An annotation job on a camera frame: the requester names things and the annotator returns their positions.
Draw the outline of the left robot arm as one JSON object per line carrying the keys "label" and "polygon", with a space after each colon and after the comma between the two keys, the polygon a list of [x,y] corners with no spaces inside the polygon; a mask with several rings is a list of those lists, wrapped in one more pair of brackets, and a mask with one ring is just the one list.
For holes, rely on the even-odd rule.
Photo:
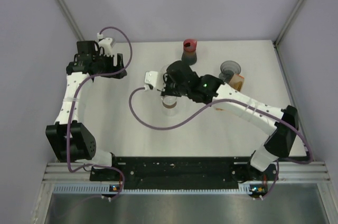
{"label": "left robot arm", "polygon": [[112,53],[114,42],[113,38],[77,42],[77,54],[66,67],[67,87],[60,112],[45,130],[58,161],[100,165],[109,180],[119,176],[120,168],[114,164],[113,153],[97,147],[95,137],[84,125],[84,116],[94,75],[115,79],[127,76],[123,55]]}

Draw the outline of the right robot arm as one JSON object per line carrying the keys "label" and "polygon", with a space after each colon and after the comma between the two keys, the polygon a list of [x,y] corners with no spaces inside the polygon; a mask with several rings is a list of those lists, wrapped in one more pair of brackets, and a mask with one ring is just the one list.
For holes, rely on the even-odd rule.
{"label": "right robot arm", "polygon": [[211,104],[252,123],[268,135],[251,155],[246,167],[250,178],[261,178],[272,162],[289,157],[298,131],[298,111],[295,107],[288,105],[282,109],[259,102],[213,75],[198,76],[180,60],[165,66],[159,78],[164,96],[184,96],[195,103]]}

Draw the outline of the glass beaker with brown band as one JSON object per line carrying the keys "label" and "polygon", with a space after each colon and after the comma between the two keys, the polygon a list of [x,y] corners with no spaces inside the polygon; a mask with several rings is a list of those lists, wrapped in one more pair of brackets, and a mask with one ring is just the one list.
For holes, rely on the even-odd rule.
{"label": "glass beaker with brown band", "polygon": [[166,116],[175,116],[179,113],[177,105],[177,97],[175,96],[163,96],[162,97],[162,112]]}

